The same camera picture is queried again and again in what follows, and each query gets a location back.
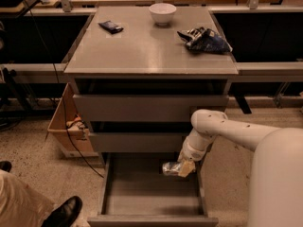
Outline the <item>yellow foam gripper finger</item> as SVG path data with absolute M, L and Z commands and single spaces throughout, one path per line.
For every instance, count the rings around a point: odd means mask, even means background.
M 194 161 L 188 161 L 188 160 L 182 161 L 178 175 L 180 177 L 186 177 L 191 172 L 193 172 L 195 169 L 196 169 L 196 166 L 195 166 Z

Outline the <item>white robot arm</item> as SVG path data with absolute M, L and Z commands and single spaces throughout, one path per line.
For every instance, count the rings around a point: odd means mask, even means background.
M 303 130 L 230 120 L 219 111 L 198 110 L 178 161 L 182 177 L 222 136 L 254 152 L 247 227 L 303 227 Z

